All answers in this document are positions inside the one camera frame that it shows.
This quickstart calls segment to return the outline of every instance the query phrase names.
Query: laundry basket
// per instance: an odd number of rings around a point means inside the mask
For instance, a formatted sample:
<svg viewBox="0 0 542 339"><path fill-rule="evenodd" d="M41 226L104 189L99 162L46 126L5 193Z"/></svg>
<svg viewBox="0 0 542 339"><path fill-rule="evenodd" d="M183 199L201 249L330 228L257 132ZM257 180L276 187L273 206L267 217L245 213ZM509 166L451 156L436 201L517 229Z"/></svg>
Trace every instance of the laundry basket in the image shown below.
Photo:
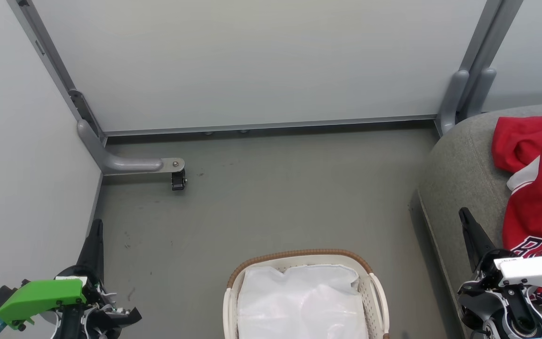
<svg viewBox="0 0 542 339"><path fill-rule="evenodd" d="M239 339L237 298L247 268L270 266L280 272L295 266L334 264L352 268L359 274L359 292L370 339L389 339L389 314L380 281L360 256L344 250L300 250L259 256L243 262L232 273L223 298L223 331L225 339Z"/></svg>

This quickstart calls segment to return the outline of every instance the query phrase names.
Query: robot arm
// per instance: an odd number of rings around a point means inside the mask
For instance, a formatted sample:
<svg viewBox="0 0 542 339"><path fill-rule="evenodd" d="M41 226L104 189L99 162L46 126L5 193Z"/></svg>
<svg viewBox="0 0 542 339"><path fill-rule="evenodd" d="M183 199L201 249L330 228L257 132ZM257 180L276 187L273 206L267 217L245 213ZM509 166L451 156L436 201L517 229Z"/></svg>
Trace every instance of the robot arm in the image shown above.
<svg viewBox="0 0 542 339"><path fill-rule="evenodd" d="M542 339L542 314L530 300L542 287L542 257L495 248L467 208L460 219L473 270L458 291L462 322L486 339Z"/></svg>
<svg viewBox="0 0 542 339"><path fill-rule="evenodd" d="M0 288L0 333L9 326L24 331L41 314L56 325L52 339L117 339L122 328L142 319L137 309L116 307L104 288L103 223L93 221L77 264L52 280Z"/></svg>

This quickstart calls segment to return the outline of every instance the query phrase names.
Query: basket handle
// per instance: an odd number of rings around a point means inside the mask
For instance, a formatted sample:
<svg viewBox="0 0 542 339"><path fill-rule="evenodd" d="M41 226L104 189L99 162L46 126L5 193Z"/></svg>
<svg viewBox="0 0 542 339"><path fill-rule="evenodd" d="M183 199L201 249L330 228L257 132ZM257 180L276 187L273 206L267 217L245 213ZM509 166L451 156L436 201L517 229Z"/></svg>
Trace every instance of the basket handle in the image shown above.
<svg viewBox="0 0 542 339"><path fill-rule="evenodd" d="M225 291L223 296L223 335L225 339L230 339L230 312L231 312L231 302L230 302L230 293L231 289L228 288Z"/></svg>
<svg viewBox="0 0 542 339"><path fill-rule="evenodd" d="M382 328L384 337L387 338L390 329L390 316L388 313L388 301L386 301L386 294L383 292L382 284L380 283L378 277L376 277L374 273L369 273L369 276L372 278L372 283L380 296L379 302L380 308L382 309Z"/></svg>
<svg viewBox="0 0 542 339"><path fill-rule="evenodd" d="M351 259L357 261L361 266L363 266L365 272L371 273L372 268L361 256L352 253L351 251L338 250L338 249L313 249L313 250L297 250L297 251L286 251L280 253L273 253L271 255L258 256L242 262L234 272L231 274L230 280L227 282L227 288L232 288L235 278L239 275L240 272L245 270L250 265L258 264L259 262L264 262L274 259L289 258L292 256L305 256L305 255L343 255L348 256Z"/></svg>

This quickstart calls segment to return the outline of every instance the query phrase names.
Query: gray wall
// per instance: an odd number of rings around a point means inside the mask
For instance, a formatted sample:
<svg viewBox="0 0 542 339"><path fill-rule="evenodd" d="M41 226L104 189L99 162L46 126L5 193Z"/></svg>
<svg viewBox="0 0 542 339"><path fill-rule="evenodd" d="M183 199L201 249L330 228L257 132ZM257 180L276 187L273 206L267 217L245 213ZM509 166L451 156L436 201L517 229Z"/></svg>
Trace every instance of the gray wall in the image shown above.
<svg viewBox="0 0 542 339"><path fill-rule="evenodd" d="M0 0L0 286L51 279L81 250L100 171L11 8ZM2 338L49 338L52 326Z"/></svg>
<svg viewBox="0 0 542 339"><path fill-rule="evenodd" d="M497 77L482 110L542 104L542 0L525 0L491 67Z"/></svg>
<svg viewBox="0 0 542 339"><path fill-rule="evenodd" d="M485 0L33 0L102 129L436 114Z"/></svg>

